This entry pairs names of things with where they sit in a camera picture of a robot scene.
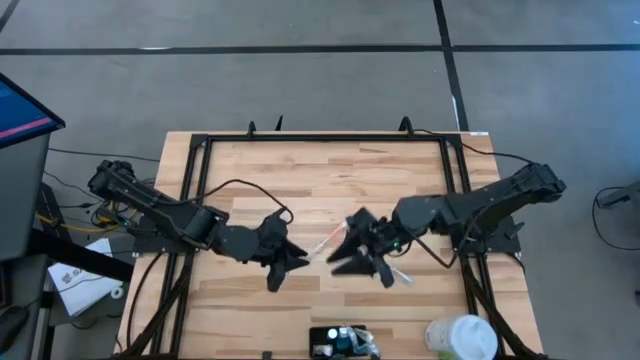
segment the monitor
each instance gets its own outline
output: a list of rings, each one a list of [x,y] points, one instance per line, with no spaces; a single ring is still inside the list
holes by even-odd
[[[0,149],[64,127],[62,119],[0,73]]]

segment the wooden table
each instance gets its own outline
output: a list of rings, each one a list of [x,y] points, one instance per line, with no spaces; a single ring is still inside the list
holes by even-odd
[[[191,135],[167,135],[156,178],[156,188],[176,198]],[[463,133],[462,139],[477,149],[492,149],[486,135]],[[452,149],[450,157],[457,174]],[[470,151],[465,151],[465,157],[473,188],[499,179],[493,157]],[[198,169],[196,166],[192,189]],[[376,216],[390,215],[400,197],[446,192],[438,145],[429,142],[216,143],[206,189],[231,178],[255,182],[288,205],[295,213],[289,238],[304,249],[312,249],[361,206]],[[457,176],[456,182],[461,189]],[[250,227],[277,209],[270,199],[241,184],[225,188],[205,204],[229,211],[230,223]],[[452,256],[448,237],[424,239],[445,259]],[[199,253],[180,358],[259,358],[263,351],[273,351],[277,359],[307,358],[309,327],[343,323],[365,324],[372,330],[384,359],[436,358],[425,346],[424,331],[434,319],[467,312],[460,268],[446,270],[414,246],[405,256],[387,260],[411,276],[415,285],[396,282],[385,290],[377,279],[332,277],[325,259],[333,247],[325,248],[311,265],[288,275],[278,293],[266,289],[267,268],[243,265],[213,252]],[[137,260],[131,289],[138,287],[152,257]],[[165,264],[166,255],[141,290],[134,336],[158,306]],[[499,310],[529,347],[542,351],[522,269],[501,255],[489,257],[489,268]],[[118,335],[123,344],[133,293],[129,293]],[[167,319],[165,352],[173,313]]]

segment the black metal frame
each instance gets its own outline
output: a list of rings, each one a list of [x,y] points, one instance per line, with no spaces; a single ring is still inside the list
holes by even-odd
[[[276,126],[276,130],[279,131],[282,127],[282,119],[278,121],[278,125]],[[466,161],[464,157],[464,151],[462,148],[461,136],[460,134],[423,134],[423,133],[415,133],[413,131],[413,126],[411,125],[411,121],[408,118],[403,118],[400,123],[399,131],[406,131],[406,133],[397,133],[397,134],[370,134],[370,133],[351,133],[351,134],[322,134],[322,133],[310,133],[310,134],[279,134],[279,133],[269,133],[269,134],[257,134],[256,126],[253,122],[249,123],[248,131],[245,134],[195,134],[191,137],[191,142],[189,144],[189,154],[187,158],[187,165],[185,168],[184,180],[182,184],[181,191],[181,199],[184,199],[189,194],[189,188],[191,184],[191,179],[193,176],[193,170],[196,166],[195,157],[198,149],[203,147],[203,161],[200,165],[200,176],[197,183],[197,191],[196,195],[202,195],[205,192],[205,186],[207,182],[207,175],[209,172],[209,165],[211,163],[211,152],[213,151],[213,145],[216,142],[227,141],[227,142],[244,142],[244,141],[265,141],[265,142],[277,142],[277,141],[300,141],[300,142],[340,142],[340,141],[357,141],[357,142],[375,142],[375,141],[384,141],[384,142],[412,142],[412,141],[427,141],[427,142],[436,142],[440,147],[440,155],[442,157],[443,164],[443,173],[445,177],[445,184],[447,187],[447,192],[455,192],[455,177],[451,168],[451,159],[449,156],[449,146],[451,144],[455,151],[456,161],[458,163],[459,176],[462,181],[462,190],[464,192],[471,191],[471,183],[469,180],[469,174],[467,171]],[[452,234],[452,237],[461,237],[463,234]],[[193,264],[194,253],[188,253],[185,256],[185,262],[189,265]],[[170,254],[169,259],[167,261],[164,283],[162,286],[162,294],[160,303],[162,304],[171,290],[171,284],[173,282],[174,272],[176,268],[178,255]],[[478,268],[480,281],[482,283],[483,290],[485,291],[489,301],[491,304],[495,305],[493,290],[491,287],[491,279],[489,277],[489,268],[486,262],[485,256],[479,256],[476,259]],[[460,265],[462,268],[462,272],[471,269],[471,262],[469,256],[466,253],[460,254]],[[478,314],[478,306],[476,303],[476,299],[473,293],[469,290],[470,284],[468,284],[467,279],[463,277],[463,281],[465,282],[465,298],[467,301],[467,308],[470,314]],[[182,329],[184,326],[185,315],[186,315],[186,305],[188,301],[188,292],[189,286],[186,286],[184,291],[181,293],[177,311],[175,314],[175,322],[174,328],[171,336],[171,345],[170,345],[170,353],[177,355],[180,349],[180,342],[182,339]],[[498,333],[500,340],[500,348],[499,354],[504,353],[504,347],[502,345],[502,338],[498,329],[496,329],[496,333]],[[151,343],[151,353],[158,354],[162,342],[162,327],[156,332],[154,338]]]
[[[87,250],[84,246],[59,239],[37,229],[31,230],[27,254],[46,254],[57,262],[123,282],[131,280],[133,274],[133,266],[124,261]]]

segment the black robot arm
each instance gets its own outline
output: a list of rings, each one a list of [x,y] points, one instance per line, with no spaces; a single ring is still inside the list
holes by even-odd
[[[464,241],[481,242],[491,236],[498,224],[527,204],[558,200],[566,189],[547,165],[529,164],[512,176],[464,194],[411,196],[400,199],[391,220],[376,219],[361,208],[347,219],[349,228],[343,243],[327,262],[349,258],[332,271],[333,275],[380,274],[385,288],[393,285],[391,268],[384,256],[399,251],[419,236],[431,231],[441,235],[462,235],[457,253],[464,252]],[[471,291],[496,323],[515,356],[499,359],[549,359],[527,348],[511,330],[495,306],[488,301],[480,283],[467,269],[463,276]]]
[[[247,263],[270,266],[267,288],[276,292],[287,271],[307,265],[307,253],[287,239],[284,209],[267,216],[257,229],[227,225],[229,215],[194,201],[177,201],[135,177],[131,164],[103,161],[89,190],[107,201],[138,210],[162,236]]]

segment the black stand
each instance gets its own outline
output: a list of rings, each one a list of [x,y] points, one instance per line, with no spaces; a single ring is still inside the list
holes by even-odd
[[[87,250],[80,245],[32,229],[29,239],[29,255],[46,254],[52,260],[75,266],[104,277],[128,282],[133,266],[109,256]]]

